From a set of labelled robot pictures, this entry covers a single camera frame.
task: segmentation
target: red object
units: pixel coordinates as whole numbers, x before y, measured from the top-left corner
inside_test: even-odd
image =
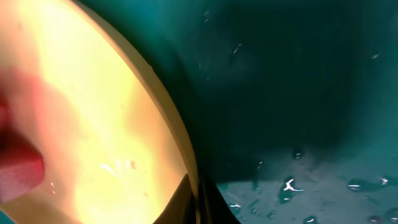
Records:
[[[0,132],[10,125],[10,111],[4,99],[0,97]]]
[[[9,121],[1,111],[0,105],[0,203],[26,194],[44,180],[42,156],[7,125],[1,126],[1,121]]]

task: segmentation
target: teal water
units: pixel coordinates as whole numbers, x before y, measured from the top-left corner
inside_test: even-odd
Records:
[[[6,214],[3,212],[0,212],[0,224],[14,224],[13,221],[11,221]]]

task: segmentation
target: water droplet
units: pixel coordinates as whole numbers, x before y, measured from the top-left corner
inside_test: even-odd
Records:
[[[231,55],[229,56],[229,64],[232,64],[235,61],[240,46],[242,46],[242,44],[238,43],[237,46],[235,46],[234,49],[231,50]]]
[[[130,161],[130,166],[131,166],[131,168],[133,168],[133,169],[137,169],[137,164],[136,164],[136,162],[134,162],[134,161]]]
[[[318,224],[318,220],[315,216],[311,215],[311,216],[305,218],[303,221],[303,224],[308,224],[308,223]]]
[[[353,192],[375,192],[386,186],[386,184],[373,183],[363,179],[352,179],[347,184],[347,188]]]
[[[273,218],[275,217],[275,215],[276,215],[276,211],[275,211],[275,210],[272,210],[272,211],[270,211],[270,212],[267,214],[267,218],[273,219]]]
[[[396,177],[384,176],[380,178],[380,181],[382,185],[398,186],[398,178]]]
[[[380,216],[378,216],[378,215],[371,215],[368,218],[368,222],[369,223],[382,223],[383,219]]]
[[[368,202],[371,202],[371,203],[375,204],[375,205],[379,205],[379,202],[376,199],[372,198],[372,197],[363,196],[362,198],[367,200]]]
[[[241,206],[235,203],[228,204],[229,209],[235,216],[241,212]]]
[[[304,156],[304,151],[300,146],[293,148],[293,159],[299,160]]]
[[[252,190],[252,191],[256,191],[256,190],[258,190],[258,189],[260,189],[260,188],[259,188],[259,181],[258,181],[258,180],[254,180],[254,181],[252,182],[251,190]]]
[[[385,217],[391,223],[398,223],[398,208],[388,210]]]
[[[210,19],[210,11],[207,10],[203,15],[205,16],[205,22],[208,22]]]
[[[302,189],[295,188],[295,181],[293,177],[288,177],[284,181],[285,183],[280,187],[279,190],[279,202],[280,203],[287,203],[291,201],[295,194],[303,192]]]

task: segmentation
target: curved edge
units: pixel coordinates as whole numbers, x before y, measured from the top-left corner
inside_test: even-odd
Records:
[[[199,176],[197,171],[197,163],[189,135],[185,129],[185,125],[174,105],[169,93],[159,80],[152,67],[145,61],[141,54],[130,44],[130,42],[120,34],[111,24],[106,22],[102,17],[89,9],[79,1],[68,1],[71,7],[75,7],[80,11],[80,15],[84,20],[88,21],[112,46],[112,48],[120,55],[128,67],[133,71],[142,86],[146,89],[157,109],[160,111],[163,119],[166,121],[172,136],[177,143],[182,159],[187,168],[188,176],[192,186],[192,192],[195,196],[196,205],[199,198]]]

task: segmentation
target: yellow object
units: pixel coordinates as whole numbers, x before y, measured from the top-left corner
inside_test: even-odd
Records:
[[[67,0],[0,5],[0,88],[46,164],[40,186],[0,205],[6,214],[21,224],[153,223],[187,173],[197,198],[182,120],[120,33]]]

